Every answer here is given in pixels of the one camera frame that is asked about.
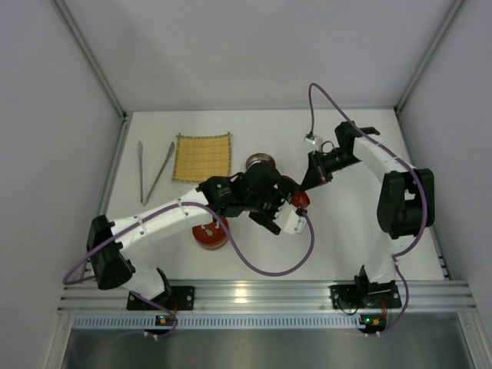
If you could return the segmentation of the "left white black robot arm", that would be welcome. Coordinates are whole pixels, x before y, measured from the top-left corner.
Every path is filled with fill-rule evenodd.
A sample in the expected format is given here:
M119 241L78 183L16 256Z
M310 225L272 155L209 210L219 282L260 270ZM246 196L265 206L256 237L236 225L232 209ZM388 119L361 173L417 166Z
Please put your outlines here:
M203 224L214 216L251 220L278 235L301 234L307 224L302 210L291 201L298 185L265 161L231 177L214 176L161 207L110 221L100 215L91 221L87 251L98 288L123 287L154 300L170 294L171 287L159 268L140 265L144 247Z

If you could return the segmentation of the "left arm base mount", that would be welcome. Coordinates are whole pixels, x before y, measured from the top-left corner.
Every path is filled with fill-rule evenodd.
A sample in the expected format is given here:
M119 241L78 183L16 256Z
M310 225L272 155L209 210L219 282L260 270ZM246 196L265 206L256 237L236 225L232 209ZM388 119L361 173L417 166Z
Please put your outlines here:
M169 287L163 284L151 287L138 286L128 291L128 311L159 311L160 307L170 311L192 311L194 309L194 286Z

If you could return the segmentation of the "red lid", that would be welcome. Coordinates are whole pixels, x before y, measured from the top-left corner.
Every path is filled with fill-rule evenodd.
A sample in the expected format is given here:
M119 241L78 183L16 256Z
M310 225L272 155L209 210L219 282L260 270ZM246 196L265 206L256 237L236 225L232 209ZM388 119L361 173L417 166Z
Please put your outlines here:
M299 191L292 196L291 204L296 208L306 209L311 204L311 200L305 191Z
M200 238L205 240L212 240L218 238L227 238L226 232L224 228L220 225L218 221L213 221L208 224L202 224L193 227L192 234L194 239Z

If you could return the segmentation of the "steel tongs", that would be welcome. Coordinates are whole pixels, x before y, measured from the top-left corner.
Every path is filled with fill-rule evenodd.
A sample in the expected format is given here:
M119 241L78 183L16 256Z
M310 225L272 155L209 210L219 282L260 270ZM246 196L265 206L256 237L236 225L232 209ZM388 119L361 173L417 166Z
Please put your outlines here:
M151 200L152 195L155 192L156 187L163 175L163 172L168 167L168 163L172 159L176 145L172 141L168 146L167 153L161 161L159 162L159 166L157 166L157 161L151 161L153 166L151 167L151 173L149 175L146 174L146 165L148 161L146 161L145 157L145 147L142 141L138 141L138 182L139 182L139 201L142 206L147 206L149 201Z

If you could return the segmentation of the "steel bowl red base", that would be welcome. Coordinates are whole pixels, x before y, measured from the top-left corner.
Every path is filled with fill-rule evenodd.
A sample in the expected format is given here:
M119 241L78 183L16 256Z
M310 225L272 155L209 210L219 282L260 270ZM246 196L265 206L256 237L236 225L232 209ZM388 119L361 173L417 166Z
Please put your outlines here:
M252 165L257 164L260 161L265 161L273 167L276 166L275 160L270 155L266 153L255 153L248 157L245 162L245 167L246 169L249 169Z
M203 248L207 251L218 250L218 249L224 247L228 243L227 238L218 238L218 239L212 239L212 240L205 240L205 239L196 238L196 241L201 248Z

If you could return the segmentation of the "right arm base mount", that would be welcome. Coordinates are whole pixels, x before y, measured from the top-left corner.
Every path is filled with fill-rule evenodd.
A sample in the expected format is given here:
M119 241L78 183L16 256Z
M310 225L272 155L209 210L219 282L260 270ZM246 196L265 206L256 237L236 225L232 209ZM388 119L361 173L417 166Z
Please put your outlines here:
M338 284L330 286L335 310L349 309L388 309L401 308L399 290L394 282L372 283L367 286L356 284Z

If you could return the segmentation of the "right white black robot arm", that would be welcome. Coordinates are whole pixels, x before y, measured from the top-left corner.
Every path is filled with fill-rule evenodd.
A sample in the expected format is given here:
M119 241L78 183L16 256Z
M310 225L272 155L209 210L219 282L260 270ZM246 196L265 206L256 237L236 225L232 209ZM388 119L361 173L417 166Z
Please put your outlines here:
M381 184L377 224L381 230L372 255L354 278L354 286L336 294L343 308L400 308L395 276L398 260L412 251L424 230L434 223L434 173L399 158L376 137L374 127L357 128L350 121L335 129L338 145L328 152L318 148L307 155L301 190L327 184L336 171L363 163Z

